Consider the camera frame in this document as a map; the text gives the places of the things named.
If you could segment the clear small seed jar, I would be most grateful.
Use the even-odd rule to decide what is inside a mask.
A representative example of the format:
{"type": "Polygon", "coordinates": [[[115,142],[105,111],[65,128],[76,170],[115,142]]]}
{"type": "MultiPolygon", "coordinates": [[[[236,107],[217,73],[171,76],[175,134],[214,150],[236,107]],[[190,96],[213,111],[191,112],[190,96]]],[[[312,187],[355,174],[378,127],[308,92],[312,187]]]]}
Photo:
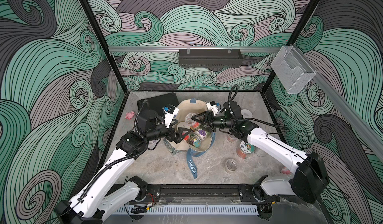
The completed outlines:
{"type": "Polygon", "coordinates": [[[227,159],[224,164],[227,173],[234,173],[237,170],[237,162],[235,159],[227,159]]]}

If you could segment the cream canvas tote bag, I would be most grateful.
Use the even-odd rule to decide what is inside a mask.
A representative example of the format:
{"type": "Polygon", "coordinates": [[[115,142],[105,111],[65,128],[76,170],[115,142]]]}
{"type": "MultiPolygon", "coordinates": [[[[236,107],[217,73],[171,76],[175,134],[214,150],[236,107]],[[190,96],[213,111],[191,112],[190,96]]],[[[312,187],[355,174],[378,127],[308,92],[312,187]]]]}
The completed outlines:
{"type": "Polygon", "coordinates": [[[210,137],[201,141],[196,131],[201,129],[201,125],[192,120],[192,116],[207,111],[206,103],[198,99],[187,99],[182,101],[177,108],[179,109],[176,116],[177,123],[174,125],[175,130],[180,127],[191,129],[190,138],[183,140],[181,143],[169,142],[164,140],[166,148],[172,155],[180,152],[186,153],[187,165],[193,177],[197,178],[197,166],[193,158],[204,155],[214,144],[215,134],[211,133],[210,137]]]}

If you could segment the black ribbed hard case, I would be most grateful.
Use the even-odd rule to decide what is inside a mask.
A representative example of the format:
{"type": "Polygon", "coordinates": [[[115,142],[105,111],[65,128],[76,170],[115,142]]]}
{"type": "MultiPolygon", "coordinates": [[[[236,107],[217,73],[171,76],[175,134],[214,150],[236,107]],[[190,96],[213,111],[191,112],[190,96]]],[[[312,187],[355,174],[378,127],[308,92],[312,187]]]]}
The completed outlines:
{"type": "MultiPolygon", "coordinates": [[[[144,110],[154,110],[159,116],[164,117],[163,107],[170,107],[171,105],[177,107],[179,105],[179,100],[177,95],[172,93],[166,93],[150,98],[145,98],[148,102],[144,104],[141,111],[144,110]]],[[[140,108],[145,99],[137,101],[137,107],[140,108]]]]}

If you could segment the white mesh wall basket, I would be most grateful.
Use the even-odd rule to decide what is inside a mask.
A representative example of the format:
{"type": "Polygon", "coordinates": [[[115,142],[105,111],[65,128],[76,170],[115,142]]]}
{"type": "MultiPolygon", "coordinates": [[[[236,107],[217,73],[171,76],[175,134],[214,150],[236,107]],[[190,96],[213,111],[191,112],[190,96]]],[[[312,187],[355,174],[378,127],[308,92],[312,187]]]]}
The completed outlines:
{"type": "Polygon", "coordinates": [[[281,47],[271,67],[288,94],[300,93],[316,74],[303,52],[291,45],[281,47]]]}

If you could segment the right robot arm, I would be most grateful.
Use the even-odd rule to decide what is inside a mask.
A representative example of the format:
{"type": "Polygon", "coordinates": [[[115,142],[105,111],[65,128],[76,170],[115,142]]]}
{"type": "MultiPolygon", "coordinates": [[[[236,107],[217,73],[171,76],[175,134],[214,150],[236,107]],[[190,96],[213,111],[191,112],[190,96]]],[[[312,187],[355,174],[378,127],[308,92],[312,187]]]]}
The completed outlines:
{"type": "Polygon", "coordinates": [[[231,135],[261,149],[293,174],[290,179],[268,181],[264,178],[259,181],[260,198],[265,195],[295,195],[302,201],[313,204],[325,190],[340,199],[350,198],[345,192],[328,186],[330,179],[324,160],[318,153],[306,153],[293,148],[259,127],[259,123],[268,125],[268,122],[256,118],[244,118],[240,106],[234,101],[238,90],[239,86],[235,84],[229,91],[222,116],[218,116],[216,108],[210,107],[207,111],[192,116],[192,120],[209,132],[216,132],[217,129],[229,130],[231,135]]]}

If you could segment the green lid seed jar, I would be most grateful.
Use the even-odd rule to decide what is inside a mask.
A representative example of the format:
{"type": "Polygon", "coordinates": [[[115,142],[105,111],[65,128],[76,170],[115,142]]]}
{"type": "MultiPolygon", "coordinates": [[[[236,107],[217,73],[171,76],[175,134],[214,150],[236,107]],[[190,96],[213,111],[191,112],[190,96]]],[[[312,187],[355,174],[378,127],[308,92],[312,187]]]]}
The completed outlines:
{"type": "Polygon", "coordinates": [[[255,146],[242,141],[236,148],[236,154],[239,158],[246,159],[255,151],[255,146]]]}

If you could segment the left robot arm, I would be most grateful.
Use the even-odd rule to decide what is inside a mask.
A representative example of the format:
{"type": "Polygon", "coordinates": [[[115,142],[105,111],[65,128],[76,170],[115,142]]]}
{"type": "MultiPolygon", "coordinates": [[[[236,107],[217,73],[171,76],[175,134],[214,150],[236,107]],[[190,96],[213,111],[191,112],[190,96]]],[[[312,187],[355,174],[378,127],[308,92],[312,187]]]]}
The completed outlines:
{"type": "Polygon", "coordinates": [[[165,138],[180,143],[190,129],[174,129],[179,109],[173,105],[162,108],[163,114],[139,108],[134,128],[122,136],[115,150],[89,183],[69,201],[55,207],[61,224],[102,224],[130,201],[146,198],[147,182],[134,176],[121,188],[109,194],[118,178],[135,160],[148,150],[149,142],[165,138]]]}

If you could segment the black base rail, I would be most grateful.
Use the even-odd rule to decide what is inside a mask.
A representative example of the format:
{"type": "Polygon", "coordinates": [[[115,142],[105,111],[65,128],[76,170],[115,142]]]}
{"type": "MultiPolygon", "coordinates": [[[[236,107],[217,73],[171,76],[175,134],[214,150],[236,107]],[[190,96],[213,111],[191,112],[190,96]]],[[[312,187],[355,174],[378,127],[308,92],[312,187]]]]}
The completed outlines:
{"type": "Polygon", "coordinates": [[[256,184],[149,184],[146,193],[142,203],[147,204],[155,200],[158,205],[178,200],[202,201],[212,199],[254,205],[272,201],[302,203],[297,196],[293,195],[267,196],[256,184]]]}

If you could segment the pink toy pig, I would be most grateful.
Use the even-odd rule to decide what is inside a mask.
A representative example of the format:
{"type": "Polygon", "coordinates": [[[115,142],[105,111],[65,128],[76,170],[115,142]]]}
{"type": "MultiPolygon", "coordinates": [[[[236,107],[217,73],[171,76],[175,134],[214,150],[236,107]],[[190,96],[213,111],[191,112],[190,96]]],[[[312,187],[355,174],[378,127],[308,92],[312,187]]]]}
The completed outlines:
{"type": "Polygon", "coordinates": [[[125,119],[132,120],[135,117],[135,115],[136,114],[134,111],[127,112],[125,115],[125,119]]]}

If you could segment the black wall shelf tray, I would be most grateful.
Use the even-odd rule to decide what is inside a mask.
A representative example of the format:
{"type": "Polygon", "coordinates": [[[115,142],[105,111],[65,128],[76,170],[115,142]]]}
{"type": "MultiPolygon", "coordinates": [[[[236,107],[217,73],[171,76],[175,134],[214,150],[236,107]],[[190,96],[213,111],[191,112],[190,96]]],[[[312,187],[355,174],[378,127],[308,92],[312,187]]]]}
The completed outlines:
{"type": "Polygon", "coordinates": [[[240,49],[179,49],[178,55],[183,68],[238,68],[243,61],[240,49]]]}

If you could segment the purple flower label jar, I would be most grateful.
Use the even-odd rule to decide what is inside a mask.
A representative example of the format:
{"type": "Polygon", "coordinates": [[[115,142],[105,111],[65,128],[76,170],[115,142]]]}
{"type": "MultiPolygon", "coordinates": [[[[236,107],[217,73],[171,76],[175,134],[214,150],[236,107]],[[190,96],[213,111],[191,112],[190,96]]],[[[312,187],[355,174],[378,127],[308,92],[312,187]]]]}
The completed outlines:
{"type": "Polygon", "coordinates": [[[208,132],[208,131],[206,131],[206,130],[204,130],[204,129],[198,129],[197,131],[196,131],[196,133],[197,133],[197,135],[199,136],[199,138],[201,139],[201,141],[204,141],[204,140],[206,140],[207,138],[209,138],[210,137],[210,132],[208,132]]]}

